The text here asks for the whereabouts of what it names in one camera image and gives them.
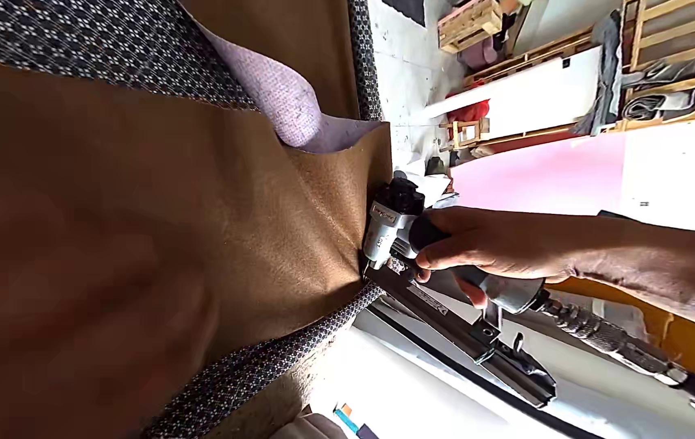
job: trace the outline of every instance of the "gray fabric roll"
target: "gray fabric roll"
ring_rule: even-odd
[[[674,120],[695,111],[695,89],[645,95],[632,99],[624,107],[623,116],[628,120]]]

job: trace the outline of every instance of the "label on staple gun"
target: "label on staple gun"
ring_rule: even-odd
[[[420,297],[423,302],[426,302],[433,309],[436,309],[442,315],[447,315],[448,308],[439,302],[437,302],[432,296],[426,294],[423,290],[417,287],[408,287],[408,290],[412,291],[412,294]]]

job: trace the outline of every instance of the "finger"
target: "finger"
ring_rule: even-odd
[[[470,233],[448,237],[420,251],[415,262],[425,269],[445,269],[455,265],[490,263],[483,260]]]
[[[486,293],[480,288],[470,284],[466,280],[461,280],[458,277],[456,278],[456,283],[458,284],[458,287],[461,288],[461,291],[463,291],[464,294],[467,294],[470,302],[472,302],[472,305],[477,309],[484,309],[486,305],[489,304],[489,299],[486,296]]]
[[[455,235],[469,230],[483,228],[490,223],[496,212],[485,209],[452,206],[444,209],[431,209],[426,211],[431,223],[441,231]]]
[[[422,269],[415,274],[415,280],[417,280],[421,284],[425,284],[426,282],[429,282],[429,279],[431,279],[431,270],[430,269]]]

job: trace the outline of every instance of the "white floor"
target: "white floor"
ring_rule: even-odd
[[[427,104],[459,87],[464,67],[456,55],[438,48],[436,22],[450,12],[448,0],[424,0],[426,28],[382,0],[368,0],[372,40],[384,120],[391,123],[393,164],[439,154],[447,130],[437,119],[421,118]],[[440,154],[447,164],[447,154]]]

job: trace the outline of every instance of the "brown upholstery fabric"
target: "brown upholstery fabric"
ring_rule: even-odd
[[[211,358],[357,292],[366,188],[388,177],[388,141],[383,125],[306,154],[259,113],[0,66],[0,177],[203,259],[221,308]]]

